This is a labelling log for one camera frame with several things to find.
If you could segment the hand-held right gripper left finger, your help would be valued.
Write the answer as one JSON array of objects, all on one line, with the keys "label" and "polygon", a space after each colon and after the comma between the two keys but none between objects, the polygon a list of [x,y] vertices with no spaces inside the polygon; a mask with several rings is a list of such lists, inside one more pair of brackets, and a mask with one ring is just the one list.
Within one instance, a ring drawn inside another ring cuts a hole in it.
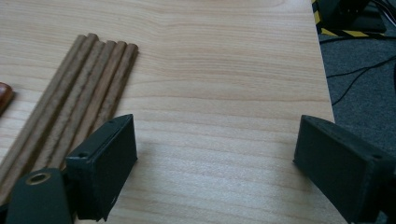
[{"label": "hand-held right gripper left finger", "polygon": [[104,123],[68,154],[66,171],[77,187],[78,218],[106,220],[136,161],[131,114]]}]

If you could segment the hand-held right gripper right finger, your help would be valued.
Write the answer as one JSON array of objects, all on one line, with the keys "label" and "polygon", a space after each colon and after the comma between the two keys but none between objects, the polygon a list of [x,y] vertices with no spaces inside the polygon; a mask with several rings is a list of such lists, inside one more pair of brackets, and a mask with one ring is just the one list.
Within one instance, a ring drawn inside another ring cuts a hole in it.
[{"label": "hand-held right gripper right finger", "polygon": [[293,162],[348,223],[396,223],[396,158],[327,121],[301,116]]}]

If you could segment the row of wooden chopsticks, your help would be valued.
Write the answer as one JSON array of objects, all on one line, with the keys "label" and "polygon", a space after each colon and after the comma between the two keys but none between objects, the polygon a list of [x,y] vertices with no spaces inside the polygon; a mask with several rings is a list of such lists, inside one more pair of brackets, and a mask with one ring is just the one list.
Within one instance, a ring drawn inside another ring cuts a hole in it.
[{"label": "row of wooden chopsticks", "polygon": [[16,181],[42,168],[65,167],[65,157],[116,113],[138,46],[80,35],[74,41],[0,162],[0,205]]}]

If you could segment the reddish brown wooden spoon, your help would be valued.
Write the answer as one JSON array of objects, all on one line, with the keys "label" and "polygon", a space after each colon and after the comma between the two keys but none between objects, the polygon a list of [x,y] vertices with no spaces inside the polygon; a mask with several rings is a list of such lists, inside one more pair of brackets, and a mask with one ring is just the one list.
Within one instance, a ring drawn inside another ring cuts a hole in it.
[{"label": "reddish brown wooden spoon", "polygon": [[4,114],[14,98],[14,90],[4,82],[0,82],[0,116]]}]

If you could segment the black striped stand base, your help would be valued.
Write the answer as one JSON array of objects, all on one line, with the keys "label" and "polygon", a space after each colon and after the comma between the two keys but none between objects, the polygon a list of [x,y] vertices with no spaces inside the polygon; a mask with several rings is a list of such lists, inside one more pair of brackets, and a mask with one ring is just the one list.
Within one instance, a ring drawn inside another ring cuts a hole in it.
[{"label": "black striped stand base", "polygon": [[383,37],[387,28],[373,0],[311,0],[319,35]]}]

